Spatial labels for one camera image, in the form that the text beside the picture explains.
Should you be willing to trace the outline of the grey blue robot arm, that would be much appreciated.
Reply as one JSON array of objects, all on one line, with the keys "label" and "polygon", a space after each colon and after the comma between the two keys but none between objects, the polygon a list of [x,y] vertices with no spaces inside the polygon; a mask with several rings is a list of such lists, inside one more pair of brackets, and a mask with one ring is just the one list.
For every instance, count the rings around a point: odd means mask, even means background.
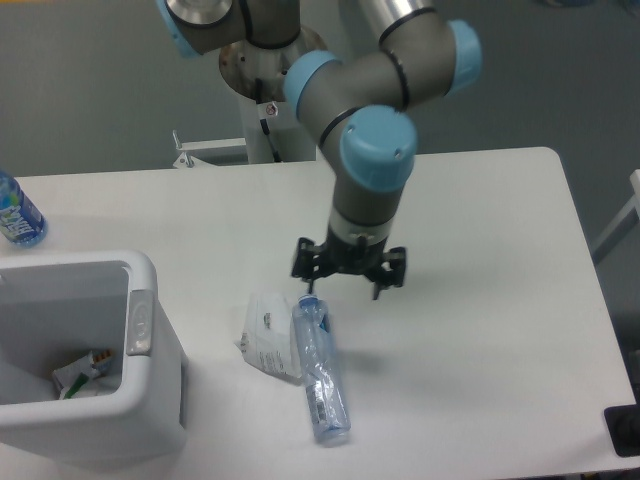
[{"label": "grey blue robot arm", "polygon": [[406,251],[386,242],[417,150],[407,110],[477,80],[476,31],[442,19],[430,1],[364,1],[378,48],[346,64],[309,47],[297,1],[161,1],[157,8],[184,56],[240,47],[242,90],[287,103],[334,171],[326,239],[299,239],[292,276],[308,285],[345,274],[367,278],[376,291],[402,286]]}]

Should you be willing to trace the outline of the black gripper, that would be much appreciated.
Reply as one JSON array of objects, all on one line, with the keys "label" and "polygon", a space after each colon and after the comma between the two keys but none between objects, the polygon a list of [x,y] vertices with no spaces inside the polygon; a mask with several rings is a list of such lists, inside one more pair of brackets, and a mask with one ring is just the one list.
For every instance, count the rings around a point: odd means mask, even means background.
[{"label": "black gripper", "polygon": [[300,237],[297,242],[291,276],[307,284],[307,293],[314,292],[314,284],[331,275],[331,268],[341,274],[365,275],[374,285],[373,300],[384,290],[404,286],[407,268],[407,250],[395,247],[384,252],[387,240],[370,243],[358,239],[354,243],[342,240],[331,227],[326,241],[317,245],[313,240]]}]

